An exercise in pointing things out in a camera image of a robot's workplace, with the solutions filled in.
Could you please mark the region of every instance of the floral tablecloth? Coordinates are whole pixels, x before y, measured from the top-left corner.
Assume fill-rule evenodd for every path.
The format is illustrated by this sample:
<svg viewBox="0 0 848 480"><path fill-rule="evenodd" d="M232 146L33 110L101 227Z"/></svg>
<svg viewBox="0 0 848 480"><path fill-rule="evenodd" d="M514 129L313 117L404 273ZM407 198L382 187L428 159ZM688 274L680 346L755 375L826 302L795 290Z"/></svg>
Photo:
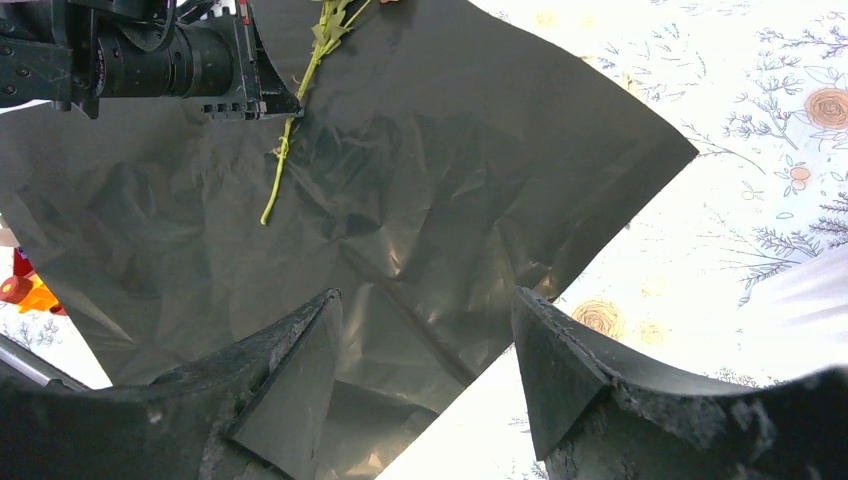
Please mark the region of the floral tablecloth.
<svg viewBox="0 0 848 480"><path fill-rule="evenodd" d="M654 358L725 381L768 386L804 373L784 368L791 358L763 360L771 339L798 330L745 305L775 294L758 284L848 244L848 4L474 3L584 58L701 151L556 305ZM824 338L827 328L806 331ZM508 351L381 480L547 478L522 401ZM460 473L457 462L471 467Z"/></svg>

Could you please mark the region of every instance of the orange toy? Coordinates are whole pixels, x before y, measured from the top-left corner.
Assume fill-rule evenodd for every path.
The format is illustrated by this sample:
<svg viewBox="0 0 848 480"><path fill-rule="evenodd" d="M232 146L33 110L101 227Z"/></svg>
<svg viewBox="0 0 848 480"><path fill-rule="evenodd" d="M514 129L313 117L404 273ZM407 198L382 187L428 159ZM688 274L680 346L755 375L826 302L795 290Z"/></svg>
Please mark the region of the orange toy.
<svg viewBox="0 0 848 480"><path fill-rule="evenodd" d="M37 310L67 315L20 249L15 249L13 270L13 275L0 285L0 301L18 305L21 313Z"/></svg>

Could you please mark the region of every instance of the black wrapping paper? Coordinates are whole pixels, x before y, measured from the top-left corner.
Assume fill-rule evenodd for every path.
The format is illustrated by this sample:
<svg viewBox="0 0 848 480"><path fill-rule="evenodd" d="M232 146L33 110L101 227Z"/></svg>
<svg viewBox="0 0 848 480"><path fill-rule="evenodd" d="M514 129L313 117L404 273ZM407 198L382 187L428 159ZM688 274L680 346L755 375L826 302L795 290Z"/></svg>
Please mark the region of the black wrapping paper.
<svg viewBox="0 0 848 480"><path fill-rule="evenodd" d="M469 3L374 3L318 70L267 227L281 121L175 99L0 116L0 212L116 384L341 289L322 480L374 478L511 342L514 286L559 295L697 153ZM253 0L292 90L320 8Z"/></svg>

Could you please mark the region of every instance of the robotic arm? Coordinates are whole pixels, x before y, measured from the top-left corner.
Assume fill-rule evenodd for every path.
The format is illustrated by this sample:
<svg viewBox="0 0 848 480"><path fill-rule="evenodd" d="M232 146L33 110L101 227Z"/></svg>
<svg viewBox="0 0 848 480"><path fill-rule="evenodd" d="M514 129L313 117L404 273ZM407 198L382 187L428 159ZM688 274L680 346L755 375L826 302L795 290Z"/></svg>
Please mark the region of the robotic arm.
<svg viewBox="0 0 848 480"><path fill-rule="evenodd" d="M213 119L301 116L248 0L0 0L0 108L48 100L96 119L101 98L199 99Z"/></svg>

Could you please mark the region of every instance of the black cylinder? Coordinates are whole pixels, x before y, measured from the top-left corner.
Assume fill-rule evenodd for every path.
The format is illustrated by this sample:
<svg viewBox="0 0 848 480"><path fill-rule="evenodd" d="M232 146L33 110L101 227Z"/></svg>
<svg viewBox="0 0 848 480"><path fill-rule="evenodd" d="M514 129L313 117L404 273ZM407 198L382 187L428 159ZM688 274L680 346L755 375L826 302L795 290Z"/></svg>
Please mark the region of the black cylinder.
<svg viewBox="0 0 848 480"><path fill-rule="evenodd" d="M233 59L221 36L208 28L176 27L162 52L145 52L119 30L97 39L94 96L218 97L233 84Z"/></svg>

